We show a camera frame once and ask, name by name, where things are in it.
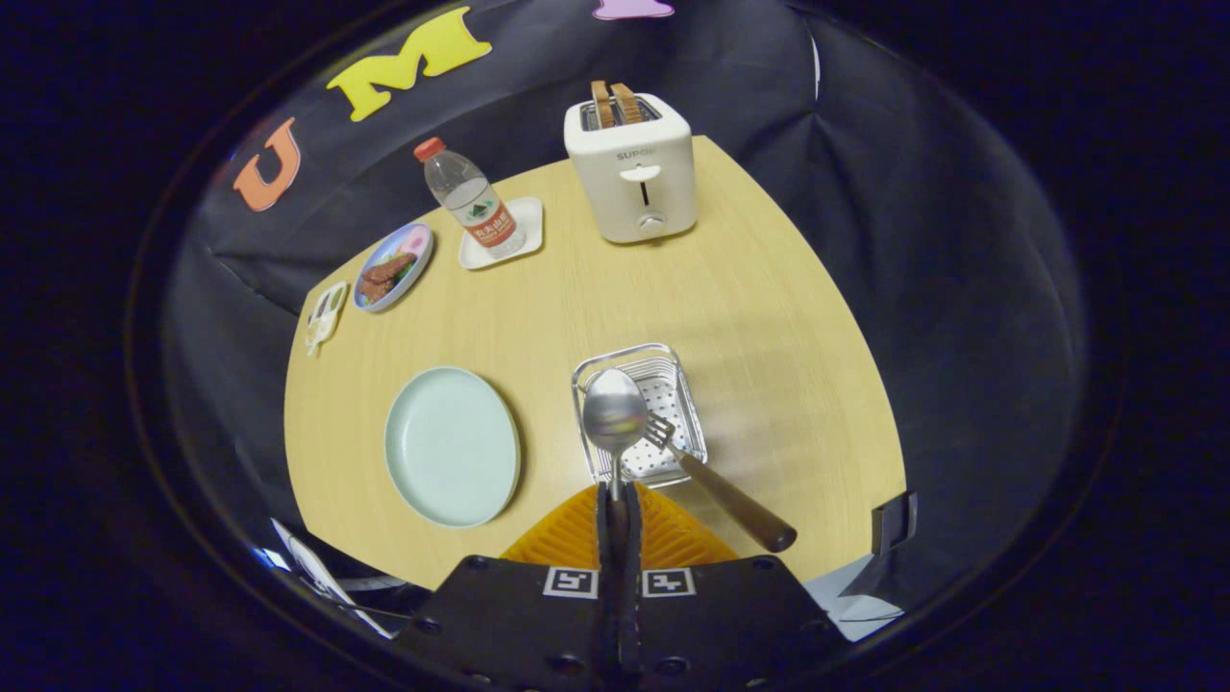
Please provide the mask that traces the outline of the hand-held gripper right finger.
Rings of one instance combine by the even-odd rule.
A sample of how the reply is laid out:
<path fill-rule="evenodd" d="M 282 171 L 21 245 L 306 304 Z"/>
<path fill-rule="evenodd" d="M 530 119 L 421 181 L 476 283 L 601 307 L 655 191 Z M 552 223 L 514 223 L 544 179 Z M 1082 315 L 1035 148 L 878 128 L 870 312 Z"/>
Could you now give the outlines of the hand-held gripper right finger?
<path fill-rule="evenodd" d="M 786 688 L 847 655 L 847 639 L 777 556 L 740 559 L 662 492 L 633 490 L 633 687 Z"/>

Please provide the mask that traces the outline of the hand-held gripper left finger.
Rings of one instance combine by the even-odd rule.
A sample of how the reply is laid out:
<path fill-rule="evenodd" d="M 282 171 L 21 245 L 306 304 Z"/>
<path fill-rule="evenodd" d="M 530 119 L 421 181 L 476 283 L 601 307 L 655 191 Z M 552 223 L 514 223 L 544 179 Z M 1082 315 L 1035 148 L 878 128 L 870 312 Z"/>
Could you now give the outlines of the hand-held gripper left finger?
<path fill-rule="evenodd" d="M 610 691 L 619 674 L 619 568 L 606 483 L 584 490 L 581 548 L 597 568 L 466 556 L 399 635 L 464 690 Z"/>

